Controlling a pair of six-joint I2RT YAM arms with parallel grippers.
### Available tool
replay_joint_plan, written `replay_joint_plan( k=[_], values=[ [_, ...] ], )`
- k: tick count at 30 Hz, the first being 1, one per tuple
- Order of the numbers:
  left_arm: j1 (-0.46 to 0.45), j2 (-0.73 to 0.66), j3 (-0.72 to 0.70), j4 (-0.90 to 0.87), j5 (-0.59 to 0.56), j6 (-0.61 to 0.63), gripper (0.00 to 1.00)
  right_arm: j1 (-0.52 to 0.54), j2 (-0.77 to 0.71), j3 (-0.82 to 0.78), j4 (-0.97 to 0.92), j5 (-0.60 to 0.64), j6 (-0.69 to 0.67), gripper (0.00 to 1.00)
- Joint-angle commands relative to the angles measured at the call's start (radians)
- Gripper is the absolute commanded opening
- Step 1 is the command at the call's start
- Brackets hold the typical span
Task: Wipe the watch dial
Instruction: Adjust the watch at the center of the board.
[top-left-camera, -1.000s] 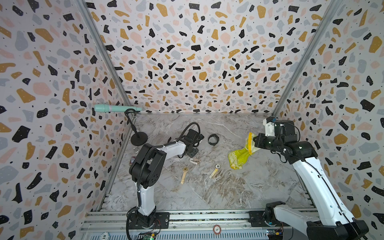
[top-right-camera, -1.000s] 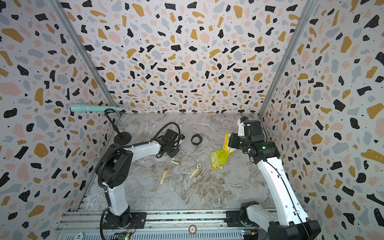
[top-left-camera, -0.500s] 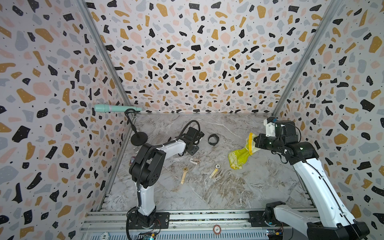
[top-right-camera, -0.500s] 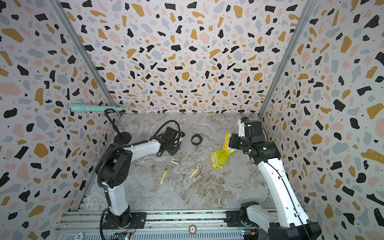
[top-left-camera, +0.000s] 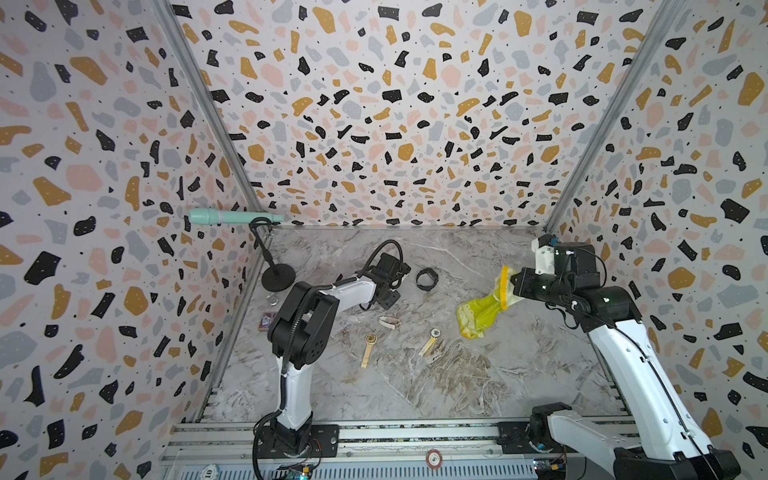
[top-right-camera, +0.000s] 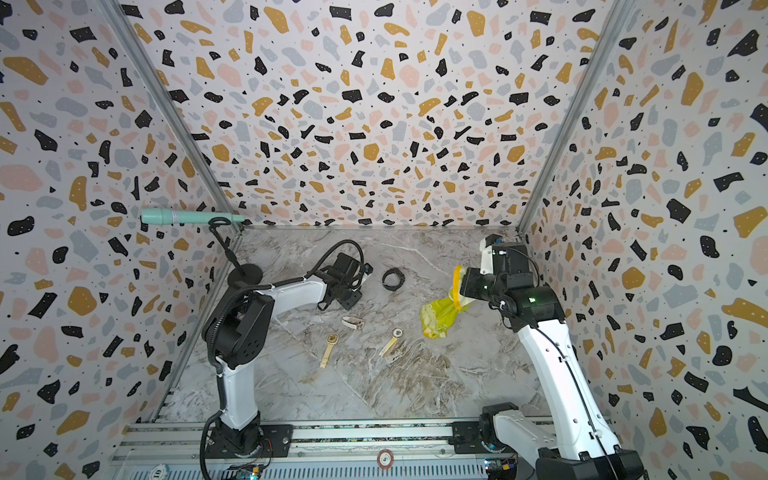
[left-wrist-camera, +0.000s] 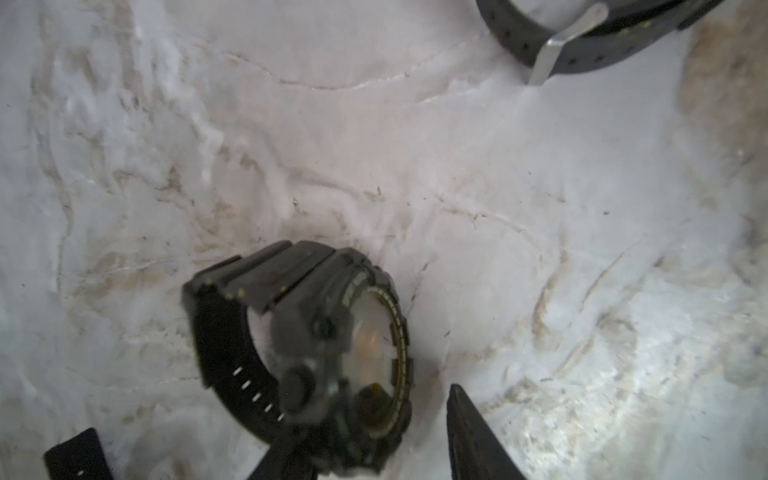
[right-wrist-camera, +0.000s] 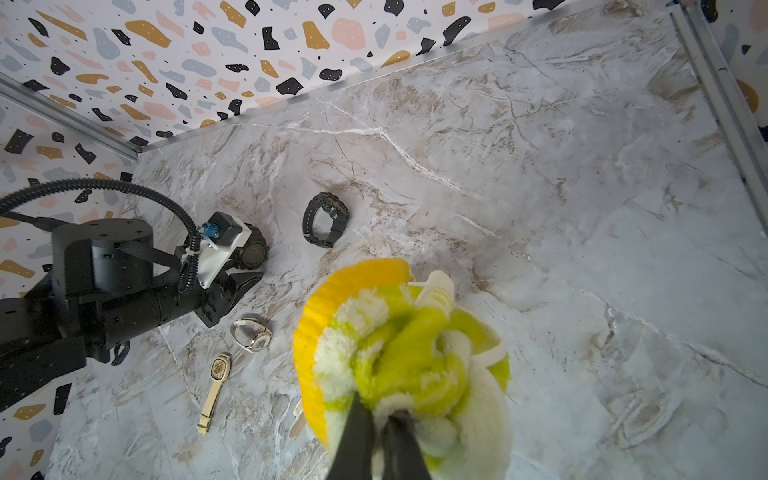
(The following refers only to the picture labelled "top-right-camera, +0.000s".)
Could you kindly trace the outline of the yellow green white cloth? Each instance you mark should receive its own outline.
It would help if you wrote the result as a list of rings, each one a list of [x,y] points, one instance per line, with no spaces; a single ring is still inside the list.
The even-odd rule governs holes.
[[[474,299],[460,293],[468,269],[457,266],[454,270],[448,296],[425,304],[420,310],[422,334],[428,339],[444,338],[458,315],[466,311]]]

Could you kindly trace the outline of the black digital watch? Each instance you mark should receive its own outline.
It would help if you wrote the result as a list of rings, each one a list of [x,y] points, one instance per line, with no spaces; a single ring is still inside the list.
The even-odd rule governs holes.
[[[405,274],[396,267],[388,269],[382,275],[382,285],[386,290],[390,292],[395,292],[402,288],[404,286],[405,280]]]

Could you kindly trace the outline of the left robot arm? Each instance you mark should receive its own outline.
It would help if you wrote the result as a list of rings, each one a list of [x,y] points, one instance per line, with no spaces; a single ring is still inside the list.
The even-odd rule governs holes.
[[[229,259],[234,268],[228,289],[202,331],[219,401],[213,433],[204,438],[244,458],[264,442],[255,399],[255,361],[266,345],[271,321],[307,305],[324,311],[338,303],[351,309],[362,297],[362,284],[372,266],[351,239],[334,244],[306,274],[271,284],[261,282],[259,267],[239,263],[234,254]]]

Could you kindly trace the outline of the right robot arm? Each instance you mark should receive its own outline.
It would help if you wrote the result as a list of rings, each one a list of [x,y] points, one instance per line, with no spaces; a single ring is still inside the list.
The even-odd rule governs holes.
[[[495,405],[480,417],[489,449],[509,447],[540,479],[640,479],[638,452],[622,447],[578,364],[565,314],[522,243],[488,236],[481,265],[456,275],[457,300],[484,301],[528,353],[554,424],[548,434],[516,407]]]

